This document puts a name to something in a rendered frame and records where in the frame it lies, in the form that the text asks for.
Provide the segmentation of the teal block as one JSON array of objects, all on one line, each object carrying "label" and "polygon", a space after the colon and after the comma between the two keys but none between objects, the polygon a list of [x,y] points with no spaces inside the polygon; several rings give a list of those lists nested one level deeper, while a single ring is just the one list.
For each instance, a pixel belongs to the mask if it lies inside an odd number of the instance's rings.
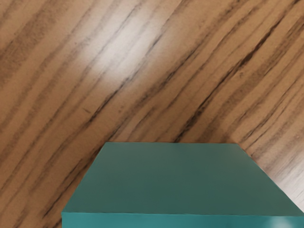
[{"label": "teal block", "polygon": [[234,143],[107,142],[62,228],[304,228],[304,212]]}]

